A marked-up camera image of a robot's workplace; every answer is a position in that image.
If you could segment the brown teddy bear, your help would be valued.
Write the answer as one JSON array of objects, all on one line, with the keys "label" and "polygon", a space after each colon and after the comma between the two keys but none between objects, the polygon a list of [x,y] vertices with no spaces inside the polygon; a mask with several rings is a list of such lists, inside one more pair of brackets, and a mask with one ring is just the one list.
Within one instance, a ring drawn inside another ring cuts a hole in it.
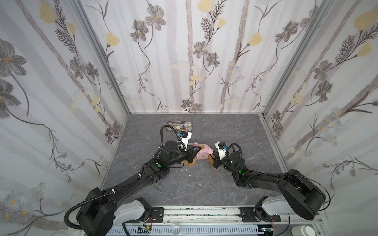
[{"label": "brown teddy bear", "polygon": [[201,161],[201,160],[207,160],[210,164],[210,166],[215,170],[216,167],[214,167],[214,155],[212,154],[204,154],[202,156],[196,156],[192,162],[188,162],[188,161],[183,161],[184,165],[187,166],[187,167],[193,167],[197,161]]}]

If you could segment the pink teddy hoodie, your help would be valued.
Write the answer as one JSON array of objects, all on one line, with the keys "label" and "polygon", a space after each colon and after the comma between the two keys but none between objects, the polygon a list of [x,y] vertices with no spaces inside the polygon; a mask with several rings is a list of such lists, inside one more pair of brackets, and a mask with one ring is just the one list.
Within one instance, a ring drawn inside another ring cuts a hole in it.
[{"label": "pink teddy hoodie", "polygon": [[213,150],[206,144],[199,144],[195,142],[195,143],[189,143],[189,145],[201,147],[201,150],[198,152],[198,154],[195,157],[196,160],[207,159],[211,157],[211,155],[213,154]]}]

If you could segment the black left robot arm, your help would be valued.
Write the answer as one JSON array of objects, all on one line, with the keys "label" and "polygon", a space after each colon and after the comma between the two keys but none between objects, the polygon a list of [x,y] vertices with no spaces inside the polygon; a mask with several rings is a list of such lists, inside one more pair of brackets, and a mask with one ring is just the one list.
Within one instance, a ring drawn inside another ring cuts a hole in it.
[{"label": "black left robot arm", "polygon": [[191,138],[188,132],[175,132],[175,137],[174,141],[167,142],[161,138],[158,150],[134,176],[105,190],[91,190],[84,201],[65,213],[64,223],[70,228],[84,231],[88,236],[106,235],[113,227],[116,211],[124,200],[163,179],[177,164],[184,161],[192,163],[201,151],[200,146],[188,144]]}]

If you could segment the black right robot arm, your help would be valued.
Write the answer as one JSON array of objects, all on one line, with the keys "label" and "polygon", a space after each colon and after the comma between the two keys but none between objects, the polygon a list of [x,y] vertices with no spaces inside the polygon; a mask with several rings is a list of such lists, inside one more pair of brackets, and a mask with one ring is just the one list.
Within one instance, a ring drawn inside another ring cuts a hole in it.
[{"label": "black right robot arm", "polygon": [[243,152],[237,143],[227,146],[216,142],[214,168],[222,167],[231,173],[234,183],[240,188],[265,189],[281,195],[262,197],[255,204],[252,218],[266,221],[274,215],[295,213],[305,220],[313,220],[322,211],[329,193],[321,184],[291,169],[286,173],[263,173],[249,169]]}]

